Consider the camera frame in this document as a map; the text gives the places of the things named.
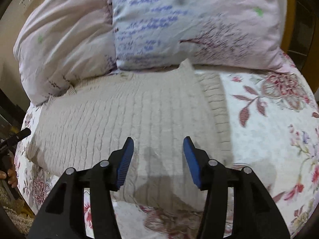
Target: pink flower print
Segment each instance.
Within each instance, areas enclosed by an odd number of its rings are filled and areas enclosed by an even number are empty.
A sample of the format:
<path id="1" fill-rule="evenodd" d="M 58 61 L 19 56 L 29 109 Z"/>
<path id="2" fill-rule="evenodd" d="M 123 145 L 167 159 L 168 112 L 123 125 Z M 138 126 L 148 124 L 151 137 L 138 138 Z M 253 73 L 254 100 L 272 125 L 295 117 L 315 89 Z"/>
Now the pink flower print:
<path id="1" fill-rule="evenodd" d="M 284 200 L 291 200 L 297 197 L 298 193 L 301 193 L 304 189 L 304 185 L 298 182 L 288 193 L 286 193 Z"/>
<path id="2" fill-rule="evenodd" d="M 47 185 L 41 180 L 40 177 L 36 177 L 32 181 L 32 196 L 35 199 L 37 205 L 42 206 L 44 200 L 47 197 Z"/>
<path id="3" fill-rule="evenodd" d="M 300 144 L 300 133 L 298 131 L 292 133 L 290 144 L 292 146 L 297 146 Z"/>
<path id="4" fill-rule="evenodd" d="M 286 101 L 289 108 L 294 111 L 304 108 L 304 96 L 307 95 L 297 75 L 274 72 L 269 73 L 262 82 L 261 94 L 269 99 Z"/>
<path id="5" fill-rule="evenodd" d="M 293 128 L 293 125 L 289 125 L 289 133 L 294 133 L 295 129 Z"/>
<path id="6" fill-rule="evenodd" d="M 290 64 L 291 67 L 296 68 L 295 63 L 293 62 L 293 60 L 289 57 L 289 55 L 287 55 L 285 52 L 283 52 L 283 56 L 287 59 L 288 63 Z"/>
<path id="7" fill-rule="evenodd" d="M 90 201 L 90 194 L 88 192 L 84 192 L 84 223 L 86 226 L 93 229 L 91 201 Z"/>
<path id="8" fill-rule="evenodd" d="M 240 76 L 234 76 L 233 78 L 232 78 L 232 81 L 233 82 L 241 82 L 242 81 L 242 78 L 240 78 Z"/>
<path id="9" fill-rule="evenodd" d="M 318 180 L 319 180 L 319 164 L 316 165 L 316 167 L 315 167 L 315 171 L 312 174 L 312 180 L 311 181 L 312 181 L 312 183 L 317 184 Z"/>
<path id="10" fill-rule="evenodd" d="M 310 103 L 310 99 L 309 99 L 308 95 L 304 95 L 303 99 L 304 99 L 305 103 L 307 103 L 307 104 Z"/>
<path id="11" fill-rule="evenodd" d="M 261 105 L 264 106 L 264 107 L 267 107 L 268 103 L 267 102 L 261 102 Z"/>

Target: bed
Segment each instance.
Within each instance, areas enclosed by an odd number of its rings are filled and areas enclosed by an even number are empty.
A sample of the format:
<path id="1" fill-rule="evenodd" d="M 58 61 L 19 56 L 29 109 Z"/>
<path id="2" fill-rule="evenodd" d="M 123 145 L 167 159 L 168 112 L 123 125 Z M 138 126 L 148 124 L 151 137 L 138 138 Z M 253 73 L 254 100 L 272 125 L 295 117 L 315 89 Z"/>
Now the bed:
<path id="1" fill-rule="evenodd" d="M 110 71 L 114 66 L 112 53 L 107 57 Z M 231 127 L 233 168 L 251 166 L 256 171 L 293 237 L 319 203 L 319 112 L 309 85 L 293 61 L 285 53 L 281 60 L 289 74 L 234 67 L 212 69 L 202 65 L 195 66 L 195 73 L 219 74 Z M 112 73 L 125 73 L 126 64 L 122 65 L 124 70 Z M 22 128 L 30 128 L 32 134 L 18 144 L 15 155 L 18 187 L 34 213 L 58 180 L 58 176 L 27 158 L 44 106 L 30 105 Z M 93 237 L 89 193 L 85 190 L 84 218 L 87 235 Z M 113 207 L 124 238 L 195 238 L 202 215 L 199 211 L 171 213 L 116 200 Z M 225 235 L 231 234 L 232 208 L 230 197 Z"/>

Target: pillow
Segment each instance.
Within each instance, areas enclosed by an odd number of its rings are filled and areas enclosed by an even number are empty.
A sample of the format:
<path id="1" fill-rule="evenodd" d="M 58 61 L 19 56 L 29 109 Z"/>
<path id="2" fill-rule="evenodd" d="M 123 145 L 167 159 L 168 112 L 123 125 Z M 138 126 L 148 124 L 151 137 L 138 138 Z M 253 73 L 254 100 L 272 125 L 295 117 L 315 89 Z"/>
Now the pillow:
<path id="1" fill-rule="evenodd" d="M 277 0 L 113 0 L 117 66 L 279 69 Z"/>
<path id="2" fill-rule="evenodd" d="M 116 67 L 111 0 L 45 0 L 27 19 L 13 51 L 34 105 L 80 79 L 108 73 Z"/>

